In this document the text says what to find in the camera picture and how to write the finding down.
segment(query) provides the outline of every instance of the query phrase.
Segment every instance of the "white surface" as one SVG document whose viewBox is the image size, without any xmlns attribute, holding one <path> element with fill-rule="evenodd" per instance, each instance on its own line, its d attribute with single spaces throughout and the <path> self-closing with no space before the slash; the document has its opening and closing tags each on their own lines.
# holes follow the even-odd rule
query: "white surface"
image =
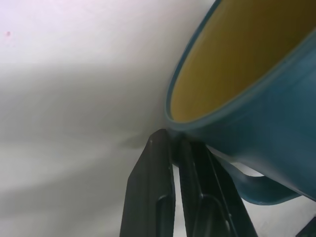
<svg viewBox="0 0 316 237">
<path fill-rule="evenodd" d="M 127 178 L 211 2 L 0 2 L 1 237 L 119 236 Z M 260 236 L 291 236 L 315 213 L 293 203 L 248 205 Z"/>
</svg>

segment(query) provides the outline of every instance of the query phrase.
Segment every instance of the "mug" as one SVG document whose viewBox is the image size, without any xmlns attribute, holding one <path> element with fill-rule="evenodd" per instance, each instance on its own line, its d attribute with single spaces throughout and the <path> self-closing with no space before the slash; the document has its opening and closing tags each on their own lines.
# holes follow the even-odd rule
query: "mug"
<svg viewBox="0 0 316 237">
<path fill-rule="evenodd" d="M 217 0 L 192 36 L 165 103 L 169 127 L 218 158 L 255 204 L 316 200 L 316 1 Z"/>
</svg>

